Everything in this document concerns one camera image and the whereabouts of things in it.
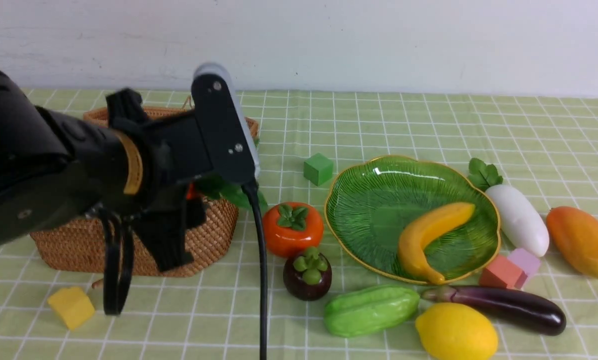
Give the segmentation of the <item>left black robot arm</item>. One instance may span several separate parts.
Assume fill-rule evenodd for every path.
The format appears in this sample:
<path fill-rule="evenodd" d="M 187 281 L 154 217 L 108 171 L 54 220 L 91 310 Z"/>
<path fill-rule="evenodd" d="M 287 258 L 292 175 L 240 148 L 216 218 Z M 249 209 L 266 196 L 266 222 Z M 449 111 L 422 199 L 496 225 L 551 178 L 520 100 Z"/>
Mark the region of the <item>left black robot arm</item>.
<path fill-rule="evenodd" d="M 161 272 L 193 262 L 206 219 L 192 180 L 212 167 L 193 111 L 151 119 L 141 96 L 107 96 L 107 125 L 27 98 L 0 70 L 0 246 L 94 213 L 138 237 Z"/>

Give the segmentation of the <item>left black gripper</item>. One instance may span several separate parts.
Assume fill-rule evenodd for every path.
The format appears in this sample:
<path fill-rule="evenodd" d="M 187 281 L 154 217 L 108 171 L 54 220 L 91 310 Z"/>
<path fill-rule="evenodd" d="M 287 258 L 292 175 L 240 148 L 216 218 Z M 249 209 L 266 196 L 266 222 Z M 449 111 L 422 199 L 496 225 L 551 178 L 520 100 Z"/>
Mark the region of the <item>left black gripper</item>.
<path fill-rule="evenodd" d="M 108 127 L 130 141 L 129 178 L 124 189 L 131 205 L 123 212 L 130 228 L 160 272 L 191 264 L 188 230 L 206 221 L 206 206 L 194 180 L 209 171 L 205 148 L 189 159 L 193 145 L 202 145 L 192 111 L 155 120 L 142 107 L 141 94 L 121 89 L 105 98 Z"/>

